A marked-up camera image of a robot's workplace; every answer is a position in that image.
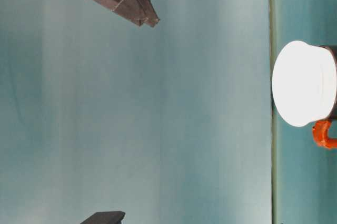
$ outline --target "orange mug handle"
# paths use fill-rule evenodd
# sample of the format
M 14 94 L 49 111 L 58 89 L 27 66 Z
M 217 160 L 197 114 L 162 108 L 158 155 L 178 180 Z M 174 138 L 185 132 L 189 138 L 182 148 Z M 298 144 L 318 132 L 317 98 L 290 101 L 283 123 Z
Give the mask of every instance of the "orange mug handle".
M 337 148 L 337 139 L 329 138 L 328 131 L 331 126 L 332 121 L 330 120 L 319 120 L 316 122 L 315 126 L 312 127 L 312 135 L 314 141 L 320 147 L 326 149 Z

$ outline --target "teal surface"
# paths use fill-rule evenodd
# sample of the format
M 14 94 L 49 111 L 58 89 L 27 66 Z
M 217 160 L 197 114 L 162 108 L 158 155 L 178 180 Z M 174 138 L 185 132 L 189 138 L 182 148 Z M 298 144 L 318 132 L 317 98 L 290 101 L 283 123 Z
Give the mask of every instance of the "teal surface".
M 0 2 L 0 223 L 271 223 L 268 0 Z
M 337 44 L 337 0 L 272 0 L 272 55 L 292 40 Z M 336 223 L 337 152 L 318 148 L 309 124 L 291 127 L 274 113 L 274 223 Z M 336 124 L 331 136 L 337 136 Z

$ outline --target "wall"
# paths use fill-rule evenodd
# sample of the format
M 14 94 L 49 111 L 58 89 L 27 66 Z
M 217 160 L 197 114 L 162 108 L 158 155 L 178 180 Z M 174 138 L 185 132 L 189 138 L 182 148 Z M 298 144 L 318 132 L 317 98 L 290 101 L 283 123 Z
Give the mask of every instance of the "wall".
M 336 8 L 337 0 L 272 0 L 273 60 L 292 40 L 337 44 Z M 274 223 L 335 223 L 336 151 L 316 146 L 313 123 L 291 127 L 274 111 Z
M 1 223 L 271 223 L 268 0 L 1 1 Z

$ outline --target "black object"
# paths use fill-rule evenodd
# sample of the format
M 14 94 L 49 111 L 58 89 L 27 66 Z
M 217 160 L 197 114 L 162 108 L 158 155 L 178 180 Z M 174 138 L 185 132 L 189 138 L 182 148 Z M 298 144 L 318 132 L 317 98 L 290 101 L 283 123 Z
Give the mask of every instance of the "black object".
M 97 212 L 83 221 L 81 224 L 120 224 L 124 219 L 125 213 L 115 212 Z

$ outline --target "mug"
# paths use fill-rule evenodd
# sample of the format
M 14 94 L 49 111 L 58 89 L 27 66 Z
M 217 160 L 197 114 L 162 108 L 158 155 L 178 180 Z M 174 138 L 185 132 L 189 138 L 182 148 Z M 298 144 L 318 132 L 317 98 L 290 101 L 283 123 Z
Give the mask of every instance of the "mug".
M 274 65 L 272 93 L 288 124 L 303 127 L 316 122 L 312 134 L 317 145 L 337 148 L 337 139 L 328 136 L 337 120 L 337 46 L 288 43 Z

